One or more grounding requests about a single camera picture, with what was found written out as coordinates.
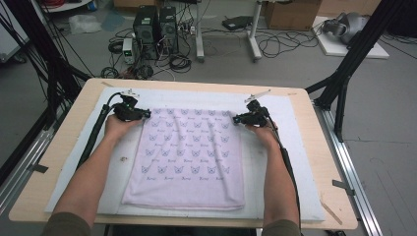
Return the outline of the black tape strip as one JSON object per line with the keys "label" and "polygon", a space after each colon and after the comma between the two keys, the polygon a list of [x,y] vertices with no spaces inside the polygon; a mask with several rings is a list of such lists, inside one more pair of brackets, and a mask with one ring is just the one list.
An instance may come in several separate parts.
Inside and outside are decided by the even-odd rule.
{"label": "black tape strip", "polygon": [[45,173],[48,170],[48,167],[37,163],[37,164],[30,165],[28,167],[28,170],[39,172],[39,173]]}

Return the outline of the teal floor sheet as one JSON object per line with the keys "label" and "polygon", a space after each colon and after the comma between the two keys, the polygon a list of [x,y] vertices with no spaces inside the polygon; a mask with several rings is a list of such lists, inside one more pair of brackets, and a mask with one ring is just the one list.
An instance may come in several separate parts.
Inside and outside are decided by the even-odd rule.
{"label": "teal floor sheet", "polygon": [[125,22],[125,18],[117,11],[109,11],[101,23],[101,28],[105,31],[115,31],[122,26]]}

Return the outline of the white round table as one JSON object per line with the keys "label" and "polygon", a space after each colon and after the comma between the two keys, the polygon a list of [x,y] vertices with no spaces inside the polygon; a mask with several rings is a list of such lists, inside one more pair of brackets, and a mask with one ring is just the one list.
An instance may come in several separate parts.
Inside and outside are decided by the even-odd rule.
{"label": "white round table", "polygon": [[39,6],[48,12],[63,12],[86,6],[94,0],[37,0]]}

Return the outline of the large brown cardboard box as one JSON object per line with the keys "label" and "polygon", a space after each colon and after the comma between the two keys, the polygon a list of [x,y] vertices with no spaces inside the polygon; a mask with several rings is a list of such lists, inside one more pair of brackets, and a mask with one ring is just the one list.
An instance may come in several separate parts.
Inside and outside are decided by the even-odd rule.
{"label": "large brown cardboard box", "polygon": [[340,13],[356,12],[371,16],[382,0],[323,0],[318,15],[336,17]]}

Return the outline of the black computer tower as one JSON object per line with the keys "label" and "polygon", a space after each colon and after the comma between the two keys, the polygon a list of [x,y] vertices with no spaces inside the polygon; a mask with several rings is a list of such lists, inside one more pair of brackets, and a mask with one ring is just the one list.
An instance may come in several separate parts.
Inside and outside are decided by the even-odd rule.
{"label": "black computer tower", "polygon": [[141,5],[137,10],[133,29],[141,54],[146,59],[155,60],[156,43],[160,40],[157,8],[154,5]]}
{"label": "black computer tower", "polygon": [[159,11],[159,24],[161,29],[161,46],[163,52],[177,54],[179,52],[179,48],[176,8],[171,6],[162,7]]}

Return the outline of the white power supply unit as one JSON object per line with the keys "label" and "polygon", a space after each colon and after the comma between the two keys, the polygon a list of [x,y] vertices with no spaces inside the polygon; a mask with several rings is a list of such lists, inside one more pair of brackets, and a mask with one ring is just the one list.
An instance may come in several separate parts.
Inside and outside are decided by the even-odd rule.
{"label": "white power supply unit", "polygon": [[125,38],[123,40],[122,53],[126,64],[132,65],[135,62],[132,38]]}

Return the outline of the pale pink towel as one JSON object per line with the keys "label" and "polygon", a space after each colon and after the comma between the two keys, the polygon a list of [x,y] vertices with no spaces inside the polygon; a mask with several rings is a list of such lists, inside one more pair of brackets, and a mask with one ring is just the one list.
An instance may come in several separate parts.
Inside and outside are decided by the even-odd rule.
{"label": "pale pink towel", "polygon": [[155,108],[122,203],[178,209],[245,204],[241,135],[227,110]]}

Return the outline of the white foam mat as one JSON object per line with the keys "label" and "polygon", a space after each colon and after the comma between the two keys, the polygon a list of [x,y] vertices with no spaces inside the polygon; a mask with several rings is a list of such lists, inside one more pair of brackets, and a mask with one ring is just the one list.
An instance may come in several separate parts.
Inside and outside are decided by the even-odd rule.
{"label": "white foam mat", "polygon": [[[231,92],[204,92],[171,89],[136,88],[138,105],[143,109],[191,108],[227,110],[231,118],[246,112],[247,95]],[[104,193],[98,211],[101,214],[261,219],[264,214],[264,179],[267,153],[259,139],[244,126],[239,127],[245,204],[236,209],[178,209],[125,205],[122,203],[138,151],[145,122],[132,129],[114,150]]]}

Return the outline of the person's olive sleeve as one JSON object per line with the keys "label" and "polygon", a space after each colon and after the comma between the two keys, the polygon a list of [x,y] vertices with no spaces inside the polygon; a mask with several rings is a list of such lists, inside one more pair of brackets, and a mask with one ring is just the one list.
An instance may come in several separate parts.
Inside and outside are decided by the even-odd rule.
{"label": "person's olive sleeve", "polygon": [[287,219],[269,223],[263,228],[262,236],[301,236],[299,226]]}
{"label": "person's olive sleeve", "polygon": [[52,214],[40,236],[90,236],[91,229],[81,217],[70,212]]}

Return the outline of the person's olive right sleeve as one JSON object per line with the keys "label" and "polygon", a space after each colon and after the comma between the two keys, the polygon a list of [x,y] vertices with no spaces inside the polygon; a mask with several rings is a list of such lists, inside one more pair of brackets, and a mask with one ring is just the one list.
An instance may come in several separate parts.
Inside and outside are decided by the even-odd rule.
{"label": "person's olive right sleeve", "polygon": [[299,226],[287,219],[269,223],[263,228],[262,236],[301,236]]}

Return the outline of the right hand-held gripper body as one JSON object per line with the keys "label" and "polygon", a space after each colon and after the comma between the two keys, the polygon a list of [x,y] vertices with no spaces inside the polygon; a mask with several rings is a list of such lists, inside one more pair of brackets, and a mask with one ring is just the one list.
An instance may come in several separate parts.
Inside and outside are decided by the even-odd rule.
{"label": "right hand-held gripper body", "polygon": [[247,99],[247,105],[249,112],[245,118],[245,124],[247,125],[259,125],[264,127],[268,124],[269,113],[265,107],[262,107],[258,102],[258,99],[269,93],[267,91],[251,94]]}

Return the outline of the person's dark lap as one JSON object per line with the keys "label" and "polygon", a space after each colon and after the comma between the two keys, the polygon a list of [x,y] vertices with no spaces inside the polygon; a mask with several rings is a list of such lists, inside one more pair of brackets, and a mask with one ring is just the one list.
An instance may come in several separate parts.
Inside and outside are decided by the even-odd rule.
{"label": "person's dark lap", "polygon": [[114,225],[111,236],[257,236],[251,228]]}

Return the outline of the white desk leg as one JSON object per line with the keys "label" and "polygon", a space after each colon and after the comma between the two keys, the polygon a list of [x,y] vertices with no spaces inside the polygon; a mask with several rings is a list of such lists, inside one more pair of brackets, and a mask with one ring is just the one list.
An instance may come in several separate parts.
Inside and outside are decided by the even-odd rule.
{"label": "white desk leg", "polygon": [[256,32],[257,32],[259,18],[260,18],[260,15],[261,15],[261,10],[262,10],[262,1],[261,0],[256,0],[253,20],[252,20],[252,26],[251,26],[251,29],[247,32],[248,41],[249,41],[249,44],[250,44],[252,52],[253,52],[253,61],[254,62],[257,62],[262,58],[262,53],[261,53],[259,45],[256,41]]}
{"label": "white desk leg", "polygon": [[200,63],[205,62],[205,52],[202,36],[201,20],[203,16],[202,0],[196,0],[196,55]]}

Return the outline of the clear plastic bag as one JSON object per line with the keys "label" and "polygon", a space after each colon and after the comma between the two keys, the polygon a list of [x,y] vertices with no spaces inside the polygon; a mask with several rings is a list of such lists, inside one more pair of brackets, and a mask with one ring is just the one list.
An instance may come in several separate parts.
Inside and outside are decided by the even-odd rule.
{"label": "clear plastic bag", "polygon": [[93,33],[101,31],[101,24],[95,16],[76,15],[69,18],[71,34]]}

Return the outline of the grey headset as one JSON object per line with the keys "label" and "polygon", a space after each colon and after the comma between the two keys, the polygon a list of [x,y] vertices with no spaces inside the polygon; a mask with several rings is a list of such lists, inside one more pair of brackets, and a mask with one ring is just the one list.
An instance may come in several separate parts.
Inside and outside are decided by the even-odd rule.
{"label": "grey headset", "polygon": [[341,13],[334,19],[326,20],[322,26],[322,32],[329,32],[342,43],[349,44],[367,23],[368,18],[356,12]]}

